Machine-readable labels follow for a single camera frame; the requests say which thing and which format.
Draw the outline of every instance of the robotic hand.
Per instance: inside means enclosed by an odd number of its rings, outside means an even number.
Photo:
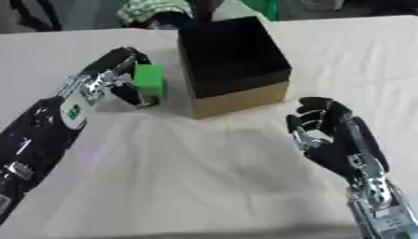
[[[150,60],[133,48],[114,49],[68,78],[55,95],[39,100],[0,133],[0,225],[53,170],[87,124],[89,108],[106,90],[131,105],[158,103],[158,98],[142,95],[131,84],[138,64]]]
[[[298,148],[347,180],[348,206],[368,239],[418,238],[418,222],[405,196],[386,177],[387,160],[366,123],[328,98],[300,99],[300,116],[286,118]],[[308,134],[318,130],[329,140]]]

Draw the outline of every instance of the fabric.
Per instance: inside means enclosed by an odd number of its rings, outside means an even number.
[[[181,12],[193,18],[191,7],[186,0],[128,0],[118,11],[118,17],[125,24],[133,21],[145,22],[160,12]]]
[[[163,65],[168,92],[164,105],[142,111],[107,95],[0,238],[358,238],[344,180],[306,160],[288,135],[285,117],[308,95],[335,98],[368,124],[389,177],[417,209],[418,20],[265,24],[293,66],[285,101],[206,120],[187,117],[175,31],[0,35],[2,127],[120,46]]]

